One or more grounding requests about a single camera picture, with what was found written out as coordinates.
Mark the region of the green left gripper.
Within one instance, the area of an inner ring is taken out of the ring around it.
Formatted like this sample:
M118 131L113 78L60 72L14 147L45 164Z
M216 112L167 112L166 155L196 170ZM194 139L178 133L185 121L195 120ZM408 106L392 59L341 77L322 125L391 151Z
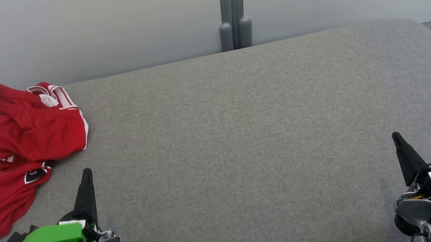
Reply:
M11 242L97 242L100 226L93 175L90 168L82 172L73 210L80 219L61 220L56 225L31 226L28 232L13 232Z

